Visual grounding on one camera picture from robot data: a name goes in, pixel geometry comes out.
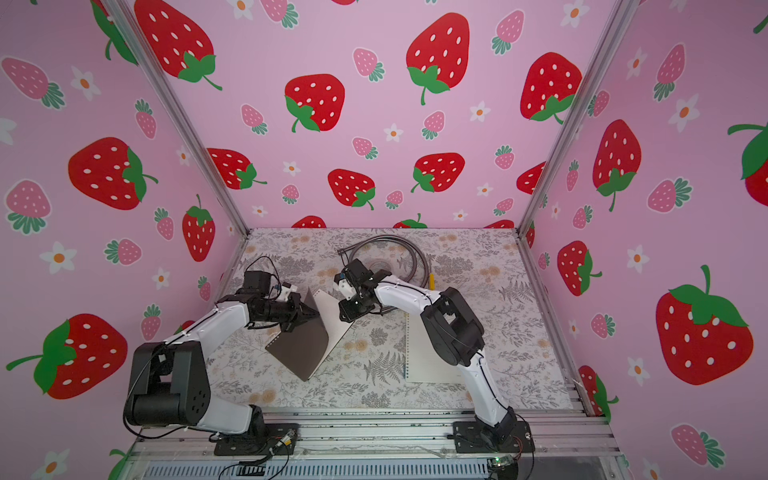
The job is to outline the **dark grey spiral notebook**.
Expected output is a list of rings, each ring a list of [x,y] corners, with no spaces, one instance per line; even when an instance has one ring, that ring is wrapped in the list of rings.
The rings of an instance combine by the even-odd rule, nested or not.
[[[265,347],[302,381],[308,381],[344,337],[352,324],[340,317],[339,300],[323,290],[308,292],[318,315],[291,332],[281,332]]]

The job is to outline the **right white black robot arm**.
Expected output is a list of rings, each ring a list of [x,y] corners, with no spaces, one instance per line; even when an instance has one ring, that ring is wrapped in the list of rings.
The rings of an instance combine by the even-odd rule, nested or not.
[[[420,318],[432,349],[460,371],[472,397],[480,441],[497,448],[512,435],[517,415],[498,392],[487,366],[484,327],[457,289],[418,287],[388,270],[373,272],[358,259],[335,275],[334,287],[344,296],[339,317],[347,323],[386,308]]]

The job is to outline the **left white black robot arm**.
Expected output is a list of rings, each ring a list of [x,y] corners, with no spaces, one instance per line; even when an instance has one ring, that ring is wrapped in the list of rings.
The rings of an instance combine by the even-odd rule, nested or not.
[[[123,423],[129,430],[176,427],[224,436],[264,439],[268,427],[257,406],[235,404],[211,393],[207,357],[234,333],[283,332],[319,319],[312,298],[303,299],[273,274],[251,271],[235,293],[221,297],[202,319],[162,342],[139,346],[132,360]]]

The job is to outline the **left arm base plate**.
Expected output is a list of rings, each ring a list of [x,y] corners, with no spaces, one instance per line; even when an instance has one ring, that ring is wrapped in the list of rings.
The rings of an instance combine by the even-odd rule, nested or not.
[[[215,442],[214,455],[220,457],[292,455],[299,428],[298,423],[272,423],[267,424],[262,433],[221,434]]]

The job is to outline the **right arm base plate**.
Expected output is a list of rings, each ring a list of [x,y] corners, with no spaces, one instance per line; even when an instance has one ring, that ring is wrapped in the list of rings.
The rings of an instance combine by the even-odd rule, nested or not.
[[[517,420],[507,433],[500,433],[478,420],[457,421],[452,424],[452,432],[447,438],[462,454],[524,454],[536,451],[531,429],[522,420]]]

